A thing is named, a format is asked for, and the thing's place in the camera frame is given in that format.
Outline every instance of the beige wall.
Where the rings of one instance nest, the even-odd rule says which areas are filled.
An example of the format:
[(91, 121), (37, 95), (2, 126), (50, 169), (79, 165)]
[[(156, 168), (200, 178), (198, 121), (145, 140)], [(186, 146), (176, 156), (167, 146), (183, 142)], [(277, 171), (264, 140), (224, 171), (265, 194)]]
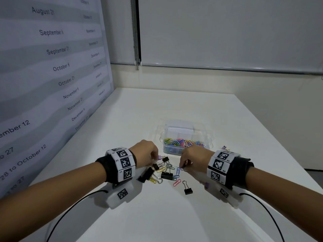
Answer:
[(320, 76), (111, 65), (115, 87), (232, 93), (304, 167), (323, 169)]

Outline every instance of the white table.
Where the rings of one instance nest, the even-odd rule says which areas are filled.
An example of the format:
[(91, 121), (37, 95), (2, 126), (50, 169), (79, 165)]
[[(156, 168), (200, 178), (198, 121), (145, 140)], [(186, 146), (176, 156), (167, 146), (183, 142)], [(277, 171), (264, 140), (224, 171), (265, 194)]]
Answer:
[[(99, 107), (34, 183), (94, 162), (107, 149), (130, 147), (141, 139), (154, 141), (162, 154), (159, 126), (165, 119), (204, 123), (213, 134), (214, 151), (226, 145), (251, 158), (259, 169), (323, 193), (236, 96), (120, 88)], [(172, 164), (178, 165), (178, 156), (169, 157)], [(245, 197), (239, 206), (241, 210), (234, 209), (206, 192), (187, 173), (180, 175), (181, 180), (187, 180), (193, 194), (185, 195), (182, 183), (173, 187), (173, 181), (164, 180), (160, 185), (146, 181), (141, 193), (132, 201), (111, 210), (104, 208), (102, 193), (73, 208), (50, 241), (242, 242), (272, 241), (271, 238), (281, 241), (270, 216), (253, 199)], [(279, 213), (271, 211), (286, 241), (314, 241)], [(45, 241), (53, 226), (49, 223), (23, 241)]]

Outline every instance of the wire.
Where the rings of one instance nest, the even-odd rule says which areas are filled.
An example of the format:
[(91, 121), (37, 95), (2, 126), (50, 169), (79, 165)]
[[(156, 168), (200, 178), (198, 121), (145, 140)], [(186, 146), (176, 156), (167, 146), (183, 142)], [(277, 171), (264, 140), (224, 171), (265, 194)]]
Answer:
[(47, 240), (46, 240), (46, 242), (48, 242), (49, 241), (49, 239), (50, 239), (50, 237), (52, 236), (52, 233), (54, 232), (54, 229), (56, 228), (56, 226), (58, 225), (58, 223), (62, 220), (62, 218), (67, 214), (67, 212), (69, 212), (74, 206), (76, 206), (79, 202), (81, 202), (83, 199), (85, 199), (85, 198), (87, 198), (87, 197), (89, 197), (90, 195), (93, 195), (93, 194), (95, 194), (95, 193), (98, 193), (98, 192), (105, 192), (105, 193), (108, 193), (108, 191), (107, 190), (98, 190), (98, 191), (95, 191), (95, 192), (92, 192), (92, 193), (90, 193), (90, 194), (88, 194), (88, 195), (86, 195), (86, 196), (84, 196), (82, 199), (80, 199), (78, 202), (76, 202), (74, 205), (72, 205), (65, 213), (64, 213), (64, 215), (62, 215), (61, 216), (61, 218), (57, 221), (57, 223), (55, 224), (55, 226), (53, 227), (53, 229), (52, 229), (52, 231), (50, 232), (50, 234), (49, 234), (49, 236), (48, 236), (48, 238), (47, 238)]
[(249, 194), (247, 194), (247, 193), (240, 193), (239, 195), (248, 195), (248, 196), (250, 196), (250, 197), (254, 198), (256, 201), (258, 201), (258, 203), (259, 203), (259, 204), (261, 204), (261, 205), (265, 208), (265, 210), (269, 213), (269, 215), (271, 216), (272, 220), (274, 221), (274, 223), (275, 223), (275, 225), (276, 225), (276, 227), (277, 227), (277, 229), (278, 229), (278, 231), (279, 231), (279, 233), (280, 233), (280, 236), (282, 237), (283, 242), (285, 242), (284, 237), (283, 237), (283, 234), (282, 234), (282, 232), (280, 231), (280, 228), (278, 227), (278, 225), (277, 225), (277, 223), (276, 223), (275, 219), (273, 218), (273, 216), (271, 215), (271, 213), (268, 211), (268, 209), (264, 206), (264, 204), (263, 204), (263, 203), (261, 203), (258, 199), (256, 199), (256, 198), (255, 198), (255, 197), (253, 197), (252, 195), (249, 195)]

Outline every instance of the pink paper clip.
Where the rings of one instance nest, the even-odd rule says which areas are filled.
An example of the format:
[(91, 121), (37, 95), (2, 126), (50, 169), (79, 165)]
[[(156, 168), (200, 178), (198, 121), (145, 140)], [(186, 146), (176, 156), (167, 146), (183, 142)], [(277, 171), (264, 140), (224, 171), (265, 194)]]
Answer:
[(179, 183), (181, 183), (181, 179), (178, 179), (175, 183), (173, 183), (173, 187), (176, 187)]

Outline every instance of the plastic container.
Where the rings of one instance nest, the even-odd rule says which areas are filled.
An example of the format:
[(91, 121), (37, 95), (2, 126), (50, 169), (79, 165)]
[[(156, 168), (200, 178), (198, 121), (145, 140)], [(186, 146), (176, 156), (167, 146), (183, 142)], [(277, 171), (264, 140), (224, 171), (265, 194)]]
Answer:
[(192, 141), (200, 141), (210, 149), (209, 139), (204, 124), (194, 123), (184, 120), (168, 120), (165, 125), (165, 132), (162, 135), (163, 151), (166, 154), (181, 155), (185, 147), (167, 145), (166, 138), (185, 139)]

